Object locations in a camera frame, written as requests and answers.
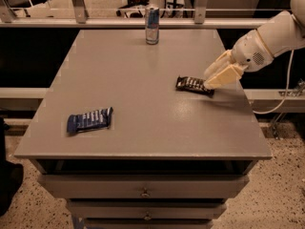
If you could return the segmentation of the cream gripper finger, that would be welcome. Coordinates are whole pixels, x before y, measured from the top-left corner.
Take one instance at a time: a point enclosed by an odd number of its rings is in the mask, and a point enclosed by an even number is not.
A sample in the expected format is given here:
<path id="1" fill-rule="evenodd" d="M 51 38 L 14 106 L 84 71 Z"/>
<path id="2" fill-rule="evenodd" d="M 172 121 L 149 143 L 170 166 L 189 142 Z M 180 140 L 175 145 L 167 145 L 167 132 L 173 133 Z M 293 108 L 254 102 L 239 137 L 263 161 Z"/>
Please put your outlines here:
<path id="1" fill-rule="evenodd" d="M 241 78 L 246 69 L 247 66 L 241 66 L 239 64 L 230 65 L 227 69 L 217 73 L 214 77 L 205 80 L 204 86 L 211 90 L 233 83 Z"/>
<path id="2" fill-rule="evenodd" d="M 230 65 L 235 65 L 236 60 L 232 55 L 231 50 L 226 50 L 223 52 L 214 62 L 211 64 L 204 72 L 203 78 L 208 80 L 214 77 L 217 73 L 222 72 L 227 69 Z"/>

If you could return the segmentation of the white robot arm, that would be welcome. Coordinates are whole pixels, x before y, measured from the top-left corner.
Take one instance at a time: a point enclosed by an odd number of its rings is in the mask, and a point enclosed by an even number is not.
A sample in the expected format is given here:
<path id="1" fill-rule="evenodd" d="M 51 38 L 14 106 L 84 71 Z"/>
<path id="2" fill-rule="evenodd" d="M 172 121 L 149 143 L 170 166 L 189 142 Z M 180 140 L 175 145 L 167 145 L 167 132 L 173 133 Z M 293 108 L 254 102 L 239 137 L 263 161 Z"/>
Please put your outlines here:
<path id="1" fill-rule="evenodd" d="M 204 72 L 204 86 L 217 89 L 270 65 L 284 52 L 305 47 L 305 0 L 291 0 L 284 10 L 267 23 L 240 37 Z"/>

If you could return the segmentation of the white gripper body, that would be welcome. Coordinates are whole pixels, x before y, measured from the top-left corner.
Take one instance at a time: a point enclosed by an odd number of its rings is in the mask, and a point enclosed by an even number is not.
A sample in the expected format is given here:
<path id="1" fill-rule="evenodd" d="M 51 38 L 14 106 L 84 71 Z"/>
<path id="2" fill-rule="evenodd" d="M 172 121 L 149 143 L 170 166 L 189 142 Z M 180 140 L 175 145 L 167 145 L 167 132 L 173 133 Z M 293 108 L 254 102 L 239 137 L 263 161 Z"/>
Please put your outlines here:
<path id="1" fill-rule="evenodd" d="M 235 42 L 232 57 L 248 73 L 257 72 L 274 61 L 257 30 L 249 31 Z"/>

